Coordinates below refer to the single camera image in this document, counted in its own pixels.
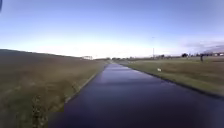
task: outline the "sky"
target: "sky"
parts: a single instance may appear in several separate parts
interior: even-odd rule
[[[223,0],[3,0],[0,49],[147,57],[224,44]]]

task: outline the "road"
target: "road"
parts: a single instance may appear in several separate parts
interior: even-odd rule
[[[110,64],[50,128],[224,128],[224,100]]]

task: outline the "distant building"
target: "distant building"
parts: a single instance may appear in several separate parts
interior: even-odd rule
[[[92,56],[83,56],[82,58],[83,59],[86,59],[86,60],[93,60],[93,57]]]

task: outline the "green grass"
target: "green grass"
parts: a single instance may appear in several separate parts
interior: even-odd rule
[[[0,50],[0,127],[43,127],[105,65],[102,61]]]
[[[120,62],[130,68],[224,96],[224,57]]]

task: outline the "grass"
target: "grass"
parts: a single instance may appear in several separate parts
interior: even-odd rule
[[[102,61],[0,50],[0,127],[40,128]]]
[[[187,85],[204,92],[224,96],[224,57],[179,58],[172,60],[121,62],[130,68]]]

